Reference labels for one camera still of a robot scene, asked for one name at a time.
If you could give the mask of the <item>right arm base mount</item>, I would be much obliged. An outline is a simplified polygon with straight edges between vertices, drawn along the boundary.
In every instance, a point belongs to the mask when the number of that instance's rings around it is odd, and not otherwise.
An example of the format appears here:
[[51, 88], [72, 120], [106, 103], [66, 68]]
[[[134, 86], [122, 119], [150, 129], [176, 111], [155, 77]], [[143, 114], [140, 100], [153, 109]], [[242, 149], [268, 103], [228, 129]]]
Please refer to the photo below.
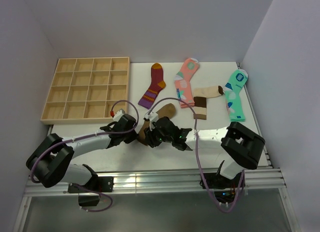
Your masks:
[[240, 182], [241, 173], [238, 173], [233, 179], [228, 179], [217, 173], [204, 173], [204, 178], [209, 189], [231, 189], [236, 188]]

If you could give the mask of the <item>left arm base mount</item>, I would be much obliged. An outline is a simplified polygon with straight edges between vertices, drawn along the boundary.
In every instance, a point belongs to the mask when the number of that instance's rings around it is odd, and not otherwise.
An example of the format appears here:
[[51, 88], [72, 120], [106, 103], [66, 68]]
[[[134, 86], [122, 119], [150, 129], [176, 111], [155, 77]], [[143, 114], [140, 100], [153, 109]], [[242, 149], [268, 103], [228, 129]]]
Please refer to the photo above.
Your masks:
[[96, 207], [102, 200], [102, 194], [113, 191], [113, 176], [98, 176], [86, 185], [77, 185], [70, 183], [67, 192], [69, 194], [78, 194], [78, 204], [81, 207]]

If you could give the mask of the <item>tan brown ribbed sock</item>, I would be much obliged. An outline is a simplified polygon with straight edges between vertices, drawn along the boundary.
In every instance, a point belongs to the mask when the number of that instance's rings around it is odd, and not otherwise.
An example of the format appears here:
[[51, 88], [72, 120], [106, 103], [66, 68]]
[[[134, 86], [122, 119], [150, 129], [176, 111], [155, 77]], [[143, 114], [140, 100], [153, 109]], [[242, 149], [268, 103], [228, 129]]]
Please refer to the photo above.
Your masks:
[[[163, 107], [161, 107], [157, 112], [155, 112], [158, 114], [159, 119], [163, 118], [163, 117], [168, 117], [169, 119], [171, 119], [175, 114], [176, 114], [176, 107], [172, 104], [172, 103], [168, 103], [166, 105], [164, 105]], [[148, 125], [144, 125], [144, 120], [143, 120], [143, 125], [140, 128], [139, 132], [138, 132], [138, 137], [137, 140], [147, 146], [148, 144], [145, 142], [145, 133], [144, 130], [146, 128], [149, 128]]]

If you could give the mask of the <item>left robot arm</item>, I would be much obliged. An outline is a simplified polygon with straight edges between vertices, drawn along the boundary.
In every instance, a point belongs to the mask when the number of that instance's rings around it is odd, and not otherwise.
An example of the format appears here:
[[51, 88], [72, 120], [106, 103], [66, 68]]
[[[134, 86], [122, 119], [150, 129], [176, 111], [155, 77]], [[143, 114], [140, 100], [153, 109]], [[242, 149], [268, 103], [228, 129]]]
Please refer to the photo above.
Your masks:
[[97, 173], [86, 164], [72, 164], [72, 159], [131, 143], [138, 136], [137, 124], [137, 119], [120, 110], [111, 123], [95, 133], [72, 138], [49, 134], [26, 161], [31, 181], [41, 183], [45, 188], [65, 182], [81, 191], [100, 192], [102, 186]]

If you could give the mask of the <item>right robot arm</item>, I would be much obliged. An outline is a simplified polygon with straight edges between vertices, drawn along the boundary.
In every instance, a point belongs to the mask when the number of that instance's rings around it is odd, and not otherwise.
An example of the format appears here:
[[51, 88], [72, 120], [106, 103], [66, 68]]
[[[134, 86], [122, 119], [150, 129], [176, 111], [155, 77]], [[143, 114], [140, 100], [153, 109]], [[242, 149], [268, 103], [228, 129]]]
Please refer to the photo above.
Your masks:
[[229, 158], [220, 164], [216, 175], [216, 181], [222, 187], [229, 186], [243, 170], [257, 169], [266, 142], [235, 121], [227, 127], [196, 130], [179, 128], [168, 117], [162, 117], [150, 122], [143, 132], [145, 142], [151, 148], [169, 143], [179, 151], [223, 149]]

